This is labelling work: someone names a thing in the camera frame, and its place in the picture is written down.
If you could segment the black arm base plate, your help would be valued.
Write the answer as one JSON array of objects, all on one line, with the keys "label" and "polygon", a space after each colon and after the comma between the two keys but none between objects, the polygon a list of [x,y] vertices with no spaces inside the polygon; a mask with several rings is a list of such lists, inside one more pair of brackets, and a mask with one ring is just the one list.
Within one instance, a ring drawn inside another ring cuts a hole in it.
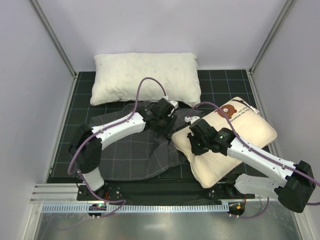
[{"label": "black arm base plate", "polygon": [[225,181],[203,188],[194,179],[156,178],[142,181],[107,181],[94,192],[103,200],[125,200],[128,206],[196,206],[220,204],[222,200],[249,200],[254,194],[241,194]]}]

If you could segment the grey checked pillowcase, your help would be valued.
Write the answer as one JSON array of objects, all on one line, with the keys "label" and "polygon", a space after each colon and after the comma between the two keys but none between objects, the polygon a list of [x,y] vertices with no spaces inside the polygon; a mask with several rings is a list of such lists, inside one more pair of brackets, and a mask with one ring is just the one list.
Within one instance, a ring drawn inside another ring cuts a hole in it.
[{"label": "grey checked pillowcase", "polygon": [[[108,124],[132,112],[134,105],[92,119],[93,127]],[[187,110],[176,110],[173,133],[181,130]],[[183,165],[186,157],[171,139],[149,129],[124,137],[101,152],[99,170],[104,180],[140,181],[156,177],[170,168]]]}]

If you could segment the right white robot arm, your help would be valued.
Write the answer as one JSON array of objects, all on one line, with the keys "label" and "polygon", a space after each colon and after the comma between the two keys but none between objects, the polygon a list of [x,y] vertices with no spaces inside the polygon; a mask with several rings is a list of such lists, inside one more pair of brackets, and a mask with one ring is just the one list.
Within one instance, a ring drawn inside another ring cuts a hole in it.
[{"label": "right white robot arm", "polygon": [[230,157],[258,170],[264,177],[235,174],[225,185],[230,198],[254,194],[278,200],[285,208],[302,213],[316,188],[312,167],[305,161],[294,163],[272,155],[235,133],[234,129],[216,130],[203,118],[186,117],[187,138],[197,156],[207,152]]}]

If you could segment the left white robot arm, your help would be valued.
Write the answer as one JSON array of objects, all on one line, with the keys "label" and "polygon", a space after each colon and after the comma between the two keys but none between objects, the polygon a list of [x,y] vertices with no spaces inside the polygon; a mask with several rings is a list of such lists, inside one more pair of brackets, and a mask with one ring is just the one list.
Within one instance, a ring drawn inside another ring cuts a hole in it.
[{"label": "left white robot arm", "polygon": [[165,96],[148,106],[135,103],[131,113],[110,123],[93,127],[81,125],[67,150],[71,157],[68,174],[71,174],[73,164],[76,164],[80,176],[87,184],[88,194],[94,200],[103,199],[106,188],[99,170],[102,150],[120,139],[146,130],[153,130],[166,138],[171,137],[178,106],[177,101],[168,100]]}]

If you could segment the cream bear print pillow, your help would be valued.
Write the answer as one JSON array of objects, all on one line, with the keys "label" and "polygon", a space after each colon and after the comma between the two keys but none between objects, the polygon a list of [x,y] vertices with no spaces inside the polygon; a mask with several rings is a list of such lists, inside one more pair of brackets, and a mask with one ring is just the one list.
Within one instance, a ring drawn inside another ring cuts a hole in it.
[{"label": "cream bear print pillow", "polygon": [[[242,98],[234,97],[220,108],[235,131],[258,148],[264,148],[277,138],[276,130]],[[187,138],[189,132],[189,128],[184,127],[172,135],[172,141],[175,148],[187,158],[194,178],[203,188],[211,188],[242,163],[240,160],[212,151],[202,155],[193,154],[190,140]]]}]

